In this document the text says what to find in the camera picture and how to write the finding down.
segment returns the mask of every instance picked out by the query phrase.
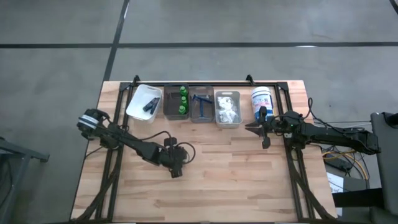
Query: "clear plastic bin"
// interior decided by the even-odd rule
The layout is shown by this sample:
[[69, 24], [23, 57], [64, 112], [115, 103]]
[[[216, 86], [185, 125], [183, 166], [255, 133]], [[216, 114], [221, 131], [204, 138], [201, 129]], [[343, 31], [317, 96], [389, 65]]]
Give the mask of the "clear plastic bin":
[[[218, 103], [218, 97], [231, 97], [234, 106], [236, 107], [236, 114], [232, 123], [223, 123], [220, 119], [220, 110], [221, 107]], [[239, 125], [242, 123], [242, 116], [241, 116], [241, 94], [238, 91], [217, 91], [216, 92], [216, 124], [220, 128], [238, 128]]]
[[187, 112], [185, 114], [180, 114], [178, 109], [181, 105], [181, 93], [180, 87], [184, 86], [185, 89], [188, 91], [189, 96], [189, 89], [188, 85], [185, 83], [181, 84], [169, 84], [164, 86], [164, 95], [163, 95], [163, 114], [166, 116], [167, 119], [175, 121], [175, 120], [182, 120], [188, 119], [189, 117], [189, 100], [187, 96]]
[[[193, 100], [193, 96], [210, 100], [212, 103], [202, 102], [203, 114], [200, 112], [200, 100]], [[215, 102], [212, 86], [193, 86], [189, 88], [190, 117], [193, 123], [211, 123], [214, 121]]]

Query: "plastic jar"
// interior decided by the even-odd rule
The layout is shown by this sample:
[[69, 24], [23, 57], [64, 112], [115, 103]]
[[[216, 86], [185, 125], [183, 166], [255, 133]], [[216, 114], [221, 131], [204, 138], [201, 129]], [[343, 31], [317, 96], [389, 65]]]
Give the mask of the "plastic jar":
[[251, 102], [253, 105], [254, 118], [256, 121], [258, 121], [260, 118], [259, 110], [262, 106], [267, 108], [267, 117], [274, 115], [271, 91], [268, 87], [259, 86], [253, 89], [251, 93]]

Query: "white paper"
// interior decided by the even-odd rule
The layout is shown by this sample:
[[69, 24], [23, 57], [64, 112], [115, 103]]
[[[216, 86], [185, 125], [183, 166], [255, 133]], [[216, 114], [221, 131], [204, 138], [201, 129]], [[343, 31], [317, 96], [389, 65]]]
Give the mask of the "white paper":
[[[328, 175], [331, 193], [333, 194], [333, 193], [343, 192], [344, 178], [328, 172], [326, 174]], [[336, 208], [336, 213], [337, 215], [342, 216], [343, 209]]]

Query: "plastic container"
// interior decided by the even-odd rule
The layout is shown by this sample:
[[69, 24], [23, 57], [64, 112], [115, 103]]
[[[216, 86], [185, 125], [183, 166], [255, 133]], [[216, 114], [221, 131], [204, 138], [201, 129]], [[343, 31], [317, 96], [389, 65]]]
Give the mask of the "plastic container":
[[251, 101], [253, 105], [254, 118], [256, 119], [256, 121], [260, 118], [259, 110], [262, 106], [265, 106], [267, 108], [267, 117], [274, 115], [271, 91], [268, 87], [259, 86], [253, 89], [251, 94]]
[[187, 84], [169, 84], [164, 86], [163, 95], [163, 114], [165, 117], [171, 121], [182, 120], [189, 118], [189, 100], [187, 100], [187, 112], [185, 114], [180, 114], [178, 108], [181, 105], [181, 93], [180, 87], [184, 86], [189, 94], [189, 89]]
[[[149, 111], [145, 112], [142, 108], [145, 107], [155, 97], [159, 97], [160, 100], [156, 105], [154, 114], [150, 114]], [[132, 99], [127, 107], [126, 113], [132, 116], [134, 119], [139, 121], [145, 121], [151, 124], [154, 122], [156, 114], [162, 103], [162, 90], [149, 85], [141, 84], [137, 87], [136, 92], [132, 96]]]
[[[219, 112], [221, 107], [219, 105], [218, 97], [231, 97], [236, 107], [236, 114], [232, 123], [224, 123], [221, 121]], [[216, 92], [216, 124], [220, 128], [238, 128], [239, 125], [242, 123], [242, 116], [241, 116], [241, 94], [238, 91], [217, 91]]]
[[[214, 121], [215, 102], [214, 90], [212, 86], [195, 86], [189, 88], [189, 110], [193, 123], [211, 123]], [[200, 113], [200, 100], [193, 100], [193, 96], [210, 100], [212, 103], [202, 102], [203, 116]]]

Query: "blue tool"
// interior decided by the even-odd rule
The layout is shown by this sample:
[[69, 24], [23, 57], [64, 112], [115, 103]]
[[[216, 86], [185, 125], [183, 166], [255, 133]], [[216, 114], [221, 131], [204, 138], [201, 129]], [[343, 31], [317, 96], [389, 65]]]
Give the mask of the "blue tool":
[[203, 97], [200, 97], [198, 95], [194, 95], [192, 97], [192, 101], [193, 100], [198, 100], [200, 102], [200, 117], [204, 118], [204, 115], [203, 115], [203, 102], [210, 103], [210, 104], [212, 104], [213, 102], [211, 100], [207, 99], [207, 98], [203, 98]]

